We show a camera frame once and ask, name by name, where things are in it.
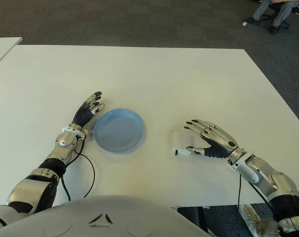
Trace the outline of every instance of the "office chair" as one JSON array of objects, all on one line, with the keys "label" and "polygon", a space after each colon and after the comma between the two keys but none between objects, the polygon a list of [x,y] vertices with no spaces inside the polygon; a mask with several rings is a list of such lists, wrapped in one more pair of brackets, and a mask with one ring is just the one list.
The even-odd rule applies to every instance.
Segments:
[{"label": "office chair", "polygon": [[[267,14],[263,14],[262,16],[265,17],[263,19],[260,19],[260,21],[273,21],[274,18],[277,17],[277,15],[279,14],[280,10],[281,10],[281,6],[284,2],[278,2],[278,3],[273,3],[271,5],[269,5],[269,7],[274,10],[274,13],[272,15],[267,15]],[[299,5],[296,7],[292,8],[292,12],[298,12],[299,11]],[[281,25],[285,25],[285,29],[287,30],[290,27],[290,24],[286,21],[283,21],[281,23]]]}]

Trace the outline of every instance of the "gray carpet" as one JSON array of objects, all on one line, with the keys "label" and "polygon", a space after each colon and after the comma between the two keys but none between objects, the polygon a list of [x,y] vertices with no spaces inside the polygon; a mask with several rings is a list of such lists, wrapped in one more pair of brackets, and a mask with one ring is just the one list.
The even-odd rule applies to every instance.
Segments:
[{"label": "gray carpet", "polygon": [[[299,118],[299,16],[271,35],[269,22],[242,27],[249,0],[0,0],[0,37],[22,44],[243,48]],[[255,209],[271,216],[260,204]],[[219,237],[236,236],[236,206],[206,210]],[[251,236],[240,223],[241,236]]]}]

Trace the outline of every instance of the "robotic arm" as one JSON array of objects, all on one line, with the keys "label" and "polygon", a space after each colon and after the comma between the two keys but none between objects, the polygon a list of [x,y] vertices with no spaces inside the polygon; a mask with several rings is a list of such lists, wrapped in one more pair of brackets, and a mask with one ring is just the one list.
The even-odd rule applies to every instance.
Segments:
[{"label": "robotic arm", "polygon": [[63,127],[55,139],[55,148],[44,162],[18,183],[10,193],[7,204],[0,205],[0,228],[24,217],[52,207],[59,179],[66,172],[69,156],[77,147],[79,139],[85,139],[83,127],[104,108],[99,104],[101,92],[96,92],[84,101],[72,123]]},{"label": "robotic arm", "polygon": [[282,237],[299,236],[299,191],[290,177],[273,169],[252,152],[239,148],[233,137],[210,122],[193,119],[184,128],[198,134],[211,146],[187,147],[191,153],[208,157],[228,158],[227,165],[257,186],[270,203],[273,219]]}]

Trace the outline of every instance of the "plastic plate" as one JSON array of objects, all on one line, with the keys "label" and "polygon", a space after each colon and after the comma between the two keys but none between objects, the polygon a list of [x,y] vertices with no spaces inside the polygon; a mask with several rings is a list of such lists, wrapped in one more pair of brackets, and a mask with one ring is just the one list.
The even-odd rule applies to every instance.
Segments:
[{"label": "plastic plate", "polygon": [[115,109],[105,113],[94,126],[94,139],[113,153],[134,151],[144,136],[144,122],[132,110]]}]

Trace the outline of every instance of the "wire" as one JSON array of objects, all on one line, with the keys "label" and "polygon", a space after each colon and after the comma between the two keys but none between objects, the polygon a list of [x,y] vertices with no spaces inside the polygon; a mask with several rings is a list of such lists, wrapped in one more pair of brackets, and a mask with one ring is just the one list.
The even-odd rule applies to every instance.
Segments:
[{"label": "wire", "polygon": [[86,193],[86,195],[84,195],[84,198],[85,198],[90,193],[90,191],[91,191],[91,189],[92,189],[92,187],[94,185],[94,181],[95,181],[95,170],[94,170],[94,166],[93,166],[92,162],[90,161],[90,159],[88,157],[86,157],[85,155],[80,154],[80,153],[77,153],[77,154],[85,157],[90,162],[92,170],[93,170],[93,181],[92,181],[92,184],[91,184],[91,187],[90,187],[89,191]]},{"label": "wire", "polygon": [[237,216],[236,216],[236,228],[237,228],[237,236],[239,237],[238,230],[238,217],[239,217],[239,202],[240,202],[240,191],[242,189],[242,175],[239,175],[239,191],[238,191],[238,201],[237,201]]},{"label": "wire", "polygon": [[78,155],[77,155],[72,161],[70,161],[70,162],[66,165],[66,168],[67,168],[69,165],[71,165],[71,164],[72,164],[72,163],[73,163],[73,162],[80,156],[82,150],[84,149],[84,146],[85,146],[85,141],[83,140],[83,141],[82,141],[82,145],[81,145],[81,148],[80,148],[79,153],[76,152]]},{"label": "wire", "polygon": [[254,187],[254,185],[253,184],[251,184],[251,183],[249,183],[250,184],[250,186],[252,186],[252,188],[256,191],[256,193],[258,193],[258,195],[262,198],[262,200],[267,204],[267,206],[269,207],[269,209],[270,209],[270,211],[273,213],[273,209],[272,209],[272,207],[270,206],[270,204],[267,202],[267,200],[263,197],[263,195],[258,191],[258,189],[256,189],[255,187]]},{"label": "wire", "polygon": [[[77,156],[76,156],[71,162],[69,162],[69,163],[66,165],[66,168],[67,168],[69,165],[71,165],[71,164],[72,164],[72,163],[73,163],[79,156],[83,156],[83,157],[85,157],[85,158],[90,162],[91,167],[92,167],[92,170],[93,170],[93,181],[92,181],[92,184],[91,184],[90,189],[88,190],[88,192],[86,193],[86,195],[84,195],[84,198],[85,198],[85,197],[90,193],[91,189],[93,188],[93,185],[94,185],[94,182],[95,182],[95,169],[94,169],[94,166],[93,166],[91,160],[90,160],[87,156],[81,154],[82,151],[83,151],[83,149],[84,149],[84,146],[85,146],[85,141],[83,140],[83,141],[82,141],[81,148],[80,148],[80,151],[77,152],[76,150],[74,150],[74,152],[77,154]],[[63,176],[61,176],[61,183],[62,183],[62,186],[63,186],[63,188],[64,188],[64,190],[65,190],[65,193],[66,193],[66,195],[67,195],[67,197],[68,197],[68,201],[71,201],[71,198],[70,198],[69,192],[68,192],[68,190],[67,190],[67,187],[66,187],[66,185],[65,185],[65,181],[64,181],[64,177],[63,177]]]},{"label": "wire", "polygon": [[68,190],[67,190],[67,188],[66,188],[66,185],[65,185],[64,176],[61,176],[61,183],[62,183],[62,186],[64,187],[64,190],[65,190],[65,192],[66,192],[66,194],[67,194],[68,201],[71,201],[69,192],[68,192]]}]

